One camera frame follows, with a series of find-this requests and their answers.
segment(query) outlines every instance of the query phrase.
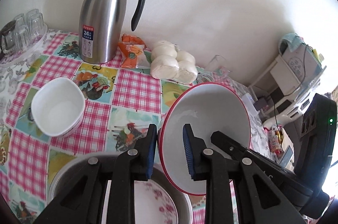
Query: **tablecloth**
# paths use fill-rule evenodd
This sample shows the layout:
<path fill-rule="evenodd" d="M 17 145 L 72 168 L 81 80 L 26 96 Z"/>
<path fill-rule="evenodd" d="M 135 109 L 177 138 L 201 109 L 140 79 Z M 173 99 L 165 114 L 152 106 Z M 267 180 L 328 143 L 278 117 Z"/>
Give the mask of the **tablecloth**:
<path fill-rule="evenodd" d="M 66 163 L 90 152 L 132 148 L 189 88 L 154 79 L 149 70 L 121 69 L 121 63 L 120 51 L 105 64 L 84 63 L 76 33 L 48 30 L 43 45 L 28 59 L 0 68 L 0 192 L 22 223 L 32 223 L 45 208 L 51 181 Z M 66 138 L 44 135 L 29 116 L 35 93 L 58 77 L 72 79 L 86 98 L 83 122 Z M 108 87 L 93 93 L 96 82 Z M 248 92 L 230 78 L 223 83 L 239 96 Z M 250 148 L 271 158 L 260 119 L 249 118 Z M 158 154 L 155 161 L 159 163 Z M 193 222 L 204 223 L 205 198 L 192 200 Z"/>

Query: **screw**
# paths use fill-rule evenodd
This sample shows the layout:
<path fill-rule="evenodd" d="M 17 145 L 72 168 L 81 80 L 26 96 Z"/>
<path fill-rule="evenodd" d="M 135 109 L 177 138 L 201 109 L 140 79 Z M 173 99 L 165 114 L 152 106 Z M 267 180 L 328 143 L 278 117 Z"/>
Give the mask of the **screw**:
<path fill-rule="evenodd" d="M 131 156 L 134 156 L 138 153 L 138 151 L 134 148 L 132 148 L 131 150 L 128 151 L 128 154 L 131 155 Z"/>
<path fill-rule="evenodd" d="M 99 160 L 96 157 L 91 157 L 88 159 L 88 164 L 92 166 L 96 165 L 98 162 Z"/>
<path fill-rule="evenodd" d="M 205 148 L 205 149 L 203 150 L 203 153 L 204 153 L 205 155 L 212 155 L 212 154 L 214 153 L 214 151 L 213 151 L 212 149 L 210 149 L 210 148 Z"/>
<path fill-rule="evenodd" d="M 244 157 L 242 159 L 242 162 L 243 162 L 244 165 L 251 165 L 251 163 L 252 163 L 251 159 L 247 158 L 247 157 Z"/>

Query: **white square bowl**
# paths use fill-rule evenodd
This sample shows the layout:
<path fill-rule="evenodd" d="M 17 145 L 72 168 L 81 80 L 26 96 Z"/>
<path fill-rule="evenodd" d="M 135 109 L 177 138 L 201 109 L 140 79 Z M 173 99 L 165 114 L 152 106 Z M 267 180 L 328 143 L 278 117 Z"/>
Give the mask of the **white square bowl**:
<path fill-rule="evenodd" d="M 80 126 L 85 98 L 79 87 L 68 78 L 56 78 L 35 94 L 31 109 L 38 128 L 51 137 L 66 137 Z"/>

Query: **towel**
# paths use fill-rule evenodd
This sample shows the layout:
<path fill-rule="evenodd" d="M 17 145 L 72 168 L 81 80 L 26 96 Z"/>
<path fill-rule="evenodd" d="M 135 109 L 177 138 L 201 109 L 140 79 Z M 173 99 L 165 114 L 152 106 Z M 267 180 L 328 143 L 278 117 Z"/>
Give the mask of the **towel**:
<path fill-rule="evenodd" d="M 302 37 L 299 37 L 296 33 L 288 33 L 284 35 L 278 42 L 279 54 L 283 55 L 287 47 L 289 47 L 290 52 L 293 52 L 302 43 L 304 43 L 304 39 Z"/>

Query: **plastic bag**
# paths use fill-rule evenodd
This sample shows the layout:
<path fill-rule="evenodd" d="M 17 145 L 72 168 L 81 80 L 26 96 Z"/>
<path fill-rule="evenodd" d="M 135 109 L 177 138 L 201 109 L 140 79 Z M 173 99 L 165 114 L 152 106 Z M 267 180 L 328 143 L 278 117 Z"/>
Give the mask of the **plastic bag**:
<path fill-rule="evenodd" d="M 122 41 L 118 43 L 122 52 L 123 68 L 150 68 L 150 52 L 145 51 L 146 44 L 136 36 L 123 34 Z"/>

